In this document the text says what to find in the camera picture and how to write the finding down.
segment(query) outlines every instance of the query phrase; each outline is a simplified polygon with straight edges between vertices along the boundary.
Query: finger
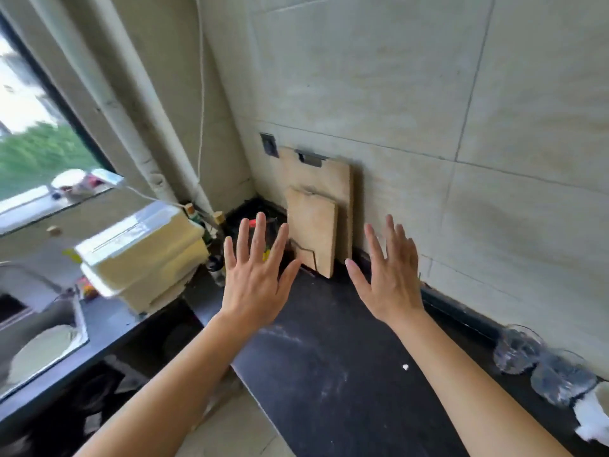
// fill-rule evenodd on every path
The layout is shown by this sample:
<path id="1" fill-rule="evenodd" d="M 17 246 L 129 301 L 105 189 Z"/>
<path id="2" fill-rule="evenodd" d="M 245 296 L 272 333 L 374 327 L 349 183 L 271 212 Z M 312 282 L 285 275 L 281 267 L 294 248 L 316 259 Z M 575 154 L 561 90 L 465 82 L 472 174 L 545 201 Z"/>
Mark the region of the finger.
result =
<path id="1" fill-rule="evenodd" d="M 365 303 L 368 300 L 370 292 L 372 288 L 366 277 L 364 277 L 362 270 L 359 268 L 357 264 L 355 264 L 354 260 L 345 260 L 346 270 L 349 273 L 349 277 L 351 278 L 351 282 L 355 286 L 355 290 L 359 295 L 359 298 Z"/>
<path id="2" fill-rule="evenodd" d="M 395 233 L 395 227 L 393 226 L 393 216 L 387 215 L 385 218 L 385 248 L 387 249 L 387 259 L 395 261 L 400 257 L 400 246 L 398 244 L 398 236 Z"/>
<path id="3" fill-rule="evenodd" d="M 252 251 L 250 252 L 250 260 L 254 262 L 262 262 L 264 248 L 266 243 L 266 216 L 259 211 L 256 215 L 256 229 L 252 238 Z"/>
<path id="4" fill-rule="evenodd" d="M 277 288 L 277 294 L 281 297 L 283 302 L 287 301 L 287 296 L 290 294 L 290 289 L 292 288 L 292 284 L 294 283 L 294 279 L 298 274 L 298 270 L 300 269 L 301 260 L 300 258 L 296 258 L 290 264 L 287 265 L 287 268 L 283 270 L 281 277 L 279 278 L 279 285 Z"/>
<path id="5" fill-rule="evenodd" d="M 281 263 L 283 252 L 285 250 L 285 244 L 287 243 L 289 234 L 290 229 L 287 223 L 282 224 L 279 228 L 279 233 L 277 234 L 275 243 L 273 243 L 273 247 L 270 249 L 269 259 L 267 262 L 269 263 L 269 266 L 276 269 L 277 272 L 279 272 L 279 263 Z"/>
<path id="6" fill-rule="evenodd" d="M 368 247 L 370 249 L 370 260 L 372 261 L 372 263 L 378 264 L 385 260 L 385 257 L 383 256 L 383 249 L 379 244 L 379 239 L 377 238 L 377 235 L 375 234 L 375 230 L 373 229 L 372 225 L 366 224 L 366 226 L 363 227 L 363 231 L 366 234 L 366 240 L 368 240 Z"/>
<path id="7" fill-rule="evenodd" d="M 396 226 L 396 233 L 398 235 L 398 243 L 400 246 L 400 258 L 403 261 L 408 261 L 408 239 L 406 238 L 406 232 L 401 224 Z"/>
<path id="8" fill-rule="evenodd" d="M 237 236 L 237 262 L 246 262 L 249 258 L 247 243 L 250 238 L 250 220 L 243 218 L 239 225 L 239 235 Z"/>
<path id="9" fill-rule="evenodd" d="M 418 275 L 418 251 L 416 250 L 415 241 L 408 239 L 410 243 L 410 267 L 417 272 Z"/>
<path id="10" fill-rule="evenodd" d="M 237 259 L 234 257 L 234 250 L 232 249 L 231 236 L 227 236 L 224 239 L 224 263 L 227 271 L 230 271 L 237 264 Z"/>

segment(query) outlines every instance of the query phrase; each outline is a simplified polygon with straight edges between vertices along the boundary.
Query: forearm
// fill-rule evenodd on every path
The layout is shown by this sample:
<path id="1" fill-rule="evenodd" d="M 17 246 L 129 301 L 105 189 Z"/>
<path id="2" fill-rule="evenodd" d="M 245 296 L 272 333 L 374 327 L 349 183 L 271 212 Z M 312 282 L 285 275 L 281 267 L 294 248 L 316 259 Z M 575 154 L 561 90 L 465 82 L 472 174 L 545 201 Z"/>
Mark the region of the forearm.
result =
<path id="1" fill-rule="evenodd" d="M 423 310 L 392 323 L 472 457 L 569 453 Z"/>
<path id="2" fill-rule="evenodd" d="M 80 449 L 77 457 L 173 456 L 252 334 L 218 314 Z"/>

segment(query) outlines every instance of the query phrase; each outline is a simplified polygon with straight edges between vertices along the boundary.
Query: green tree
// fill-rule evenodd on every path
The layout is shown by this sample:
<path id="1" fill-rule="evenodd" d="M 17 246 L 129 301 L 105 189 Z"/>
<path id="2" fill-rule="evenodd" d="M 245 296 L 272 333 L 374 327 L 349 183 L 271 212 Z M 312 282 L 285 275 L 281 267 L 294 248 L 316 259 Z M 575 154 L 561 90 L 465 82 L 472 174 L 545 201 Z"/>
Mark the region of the green tree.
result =
<path id="1" fill-rule="evenodd" d="M 69 125 L 38 122 L 0 141 L 0 200 L 50 183 L 70 168 L 99 167 Z"/>

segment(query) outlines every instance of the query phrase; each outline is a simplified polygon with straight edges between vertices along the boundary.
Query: wall outlet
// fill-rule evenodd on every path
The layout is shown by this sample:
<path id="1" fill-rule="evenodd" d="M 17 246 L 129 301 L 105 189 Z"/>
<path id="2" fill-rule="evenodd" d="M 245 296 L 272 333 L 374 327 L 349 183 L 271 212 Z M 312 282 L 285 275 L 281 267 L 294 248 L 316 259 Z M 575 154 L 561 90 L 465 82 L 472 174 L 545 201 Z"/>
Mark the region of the wall outlet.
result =
<path id="1" fill-rule="evenodd" d="M 279 158 L 279 152 L 277 152 L 277 143 L 275 137 L 268 133 L 260 133 L 260 137 L 263 140 L 264 153 L 272 157 Z"/>

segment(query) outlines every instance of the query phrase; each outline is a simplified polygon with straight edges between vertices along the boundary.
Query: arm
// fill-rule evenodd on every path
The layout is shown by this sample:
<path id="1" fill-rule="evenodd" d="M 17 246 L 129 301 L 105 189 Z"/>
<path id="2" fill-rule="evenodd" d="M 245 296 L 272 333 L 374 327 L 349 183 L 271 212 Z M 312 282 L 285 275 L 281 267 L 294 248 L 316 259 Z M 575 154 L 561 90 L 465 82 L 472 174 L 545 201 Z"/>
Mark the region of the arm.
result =
<path id="1" fill-rule="evenodd" d="M 294 260 L 278 279 L 287 224 L 281 226 L 266 262 L 262 261 L 264 215 L 259 213 L 256 219 L 251 256 L 248 228 L 244 219 L 236 257 L 231 238 L 224 243 L 226 288 L 220 312 L 82 446 L 77 457 L 170 457 L 178 451 L 232 359 L 279 314 L 300 268 Z"/>
<path id="2" fill-rule="evenodd" d="M 465 448 L 481 456 L 569 456 L 554 437 L 474 362 L 422 306 L 418 255 L 402 225 L 387 216 L 387 258 L 370 225 L 372 279 L 346 266 L 357 293 L 400 338 L 446 409 Z"/>

